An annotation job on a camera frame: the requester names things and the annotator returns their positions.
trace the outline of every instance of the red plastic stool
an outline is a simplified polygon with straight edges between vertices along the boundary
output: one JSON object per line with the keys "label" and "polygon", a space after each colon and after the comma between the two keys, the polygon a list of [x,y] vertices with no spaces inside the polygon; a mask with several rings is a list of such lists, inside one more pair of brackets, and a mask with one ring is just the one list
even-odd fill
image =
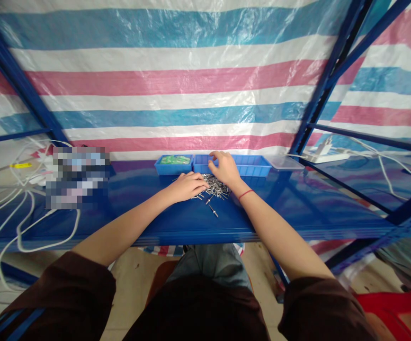
{"label": "red plastic stool", "polygon": [[411,341],[411,330],[400,315],[411,313],[411,292],[356,295],[366,313],[381,319],[397,341]]}

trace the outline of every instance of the blue plastic bin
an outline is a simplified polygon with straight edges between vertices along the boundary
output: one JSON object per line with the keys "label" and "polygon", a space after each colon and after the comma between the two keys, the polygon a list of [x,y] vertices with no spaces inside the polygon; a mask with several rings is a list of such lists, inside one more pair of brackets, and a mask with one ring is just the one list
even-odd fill
{"label": "blue plastic bin", "polygon": [[180,165],[173,165],[173,164],[160,164],[161,159],[165,156],[169,156],[172,154],[168,155],[162,155],[156,162],[155,162],[155,168],[157,169],[158,175],[180,175],[182,173],[189,173],[191,172],[191,167],[193,163],[193,155],[182,155],[185,157],[190,158],[190,163],[189,164],[180,164]]}
{"label": "blue plastic bin", "polygon": [[[232,155],[242,176],[266,177],[272,165],[261,155]],[[193,171],[201,174],[210,174],[209,160],[213,157],[209,155],[196,155],[193,160]]]}

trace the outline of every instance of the pile of rivets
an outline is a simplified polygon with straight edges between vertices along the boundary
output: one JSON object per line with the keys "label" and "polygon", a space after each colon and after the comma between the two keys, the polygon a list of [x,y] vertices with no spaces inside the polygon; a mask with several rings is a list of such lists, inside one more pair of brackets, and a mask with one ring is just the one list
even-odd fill
{"label": "pile of rivets", "polygon": [[[228,198],[229,193],[231,190],[223,184],[220,180],[218,180],[214,175],[212,174],[202,174],[202,177],[204,180],[209,184],[210,188],[206,189],[203,193],[210,194],[210,198],[205,202],[206,205],[209,205],[210,200],[212,200],[213,197],[218,197],[222,200],[225,200]],[[200,199],[202,200],[204,196],[202,194],[198,194],[197,196],[193,197],[192,199]],[[218,214],[215,212],[215,210],[210,206],[210,209],[212,210],[212,213],[218,218]]]}

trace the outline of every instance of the jeans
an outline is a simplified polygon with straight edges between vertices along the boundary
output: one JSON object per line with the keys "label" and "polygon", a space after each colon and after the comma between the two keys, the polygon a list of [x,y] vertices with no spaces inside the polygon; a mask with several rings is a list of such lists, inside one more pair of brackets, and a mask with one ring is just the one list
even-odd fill
{"label": "jeans", "polygon": [[253,292],[233,244],[189,245],[166,283],[190,275],[203,275],[224,287],[247,287]]}

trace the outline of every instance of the clear plastic box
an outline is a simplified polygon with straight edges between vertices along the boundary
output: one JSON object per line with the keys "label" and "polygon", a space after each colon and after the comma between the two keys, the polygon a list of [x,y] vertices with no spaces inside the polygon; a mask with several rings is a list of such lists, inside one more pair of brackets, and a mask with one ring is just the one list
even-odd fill
{"label": "clear plastic box", "polygon": [[301,171],[305,168],[305,166],[290,156],[264,155],[264,157],[277,171]]}

